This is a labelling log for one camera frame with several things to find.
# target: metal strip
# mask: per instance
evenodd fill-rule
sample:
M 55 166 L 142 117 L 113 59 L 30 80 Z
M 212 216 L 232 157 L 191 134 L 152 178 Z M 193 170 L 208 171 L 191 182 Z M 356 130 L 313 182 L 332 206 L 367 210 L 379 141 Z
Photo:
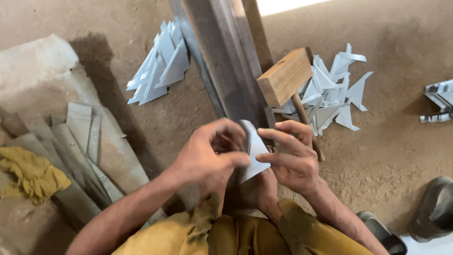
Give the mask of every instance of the metal strip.
M 273 127 L 256 79 L 261 67 L 241 0 L 171 0 L 219 117 Z

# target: person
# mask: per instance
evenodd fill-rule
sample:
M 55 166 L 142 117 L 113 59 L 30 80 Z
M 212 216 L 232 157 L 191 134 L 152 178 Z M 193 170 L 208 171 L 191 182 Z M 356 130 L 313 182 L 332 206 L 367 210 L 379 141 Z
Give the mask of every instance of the person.
M 235 167 L 251 163 L 247 153 L 239 149 L 245 132 L 237 123 L 222 118 L 197 129 L 173 164 L 158 177 L 91 220 L 71 243 L 67 255 L 388 255 L 318 174 L 310 126 L 288 120 L 276 123 L 275 129 L 259 128 L 257 133 L 291 151 L 256 156 L 256 160 L 271 164 L 256 176 L 255 186 L 257 207 L 268 219 L 222 215 L 230 175 Z M 293 200 L 278 201 L 277 182 L 301 194 L 322 223 Z M 193 211 L 174 214 L 137 232 L 179 188 L 191 183 L 200 187 L 200 203 Z

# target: khaki trousers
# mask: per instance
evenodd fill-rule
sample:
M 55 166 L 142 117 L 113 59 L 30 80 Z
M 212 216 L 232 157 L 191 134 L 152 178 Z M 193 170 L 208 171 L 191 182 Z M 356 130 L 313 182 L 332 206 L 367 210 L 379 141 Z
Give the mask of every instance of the khaki trousers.
M 131 236 L 114 255 L 372 255 L 336 229 L 322 224 L 295 201 L 282 199 L 278 229 L 252 216 L 217 218 L 212 193 L 193 210 L 156 222 Z

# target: black shoe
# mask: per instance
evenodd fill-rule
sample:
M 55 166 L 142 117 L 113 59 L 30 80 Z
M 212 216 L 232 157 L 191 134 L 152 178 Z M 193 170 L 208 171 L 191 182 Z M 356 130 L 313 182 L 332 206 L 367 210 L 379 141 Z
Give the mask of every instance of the black shoe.
M 437 177 L 423 194 L 408 226 L 410 236 L 419 243 L 453 232 L 453 180 Z
M 382 224 L 376 216 L 368 211 L 361 211 L 357 216 L 365 223 L 366 227 L 381 242 L 390 255 L 407 254 L 407 246 L 401 238 L 391 229 Z

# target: right hand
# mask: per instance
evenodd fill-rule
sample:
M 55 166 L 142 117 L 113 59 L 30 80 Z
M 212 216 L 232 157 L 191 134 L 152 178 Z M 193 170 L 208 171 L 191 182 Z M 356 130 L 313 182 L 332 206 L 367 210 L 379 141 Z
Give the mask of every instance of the right hand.
M 261 138 L 272 139 L 291 151 L 285 153 L 264 153 L 256 156 L 259 162 L 271 164 L 277 180 L 301 195 L 316 190 L 322 182 L 319 176 L 318 155 L 313 150 L 313 131 L 309 125 L 287 120 L 275 124 L 275 129 L 259 128 Z

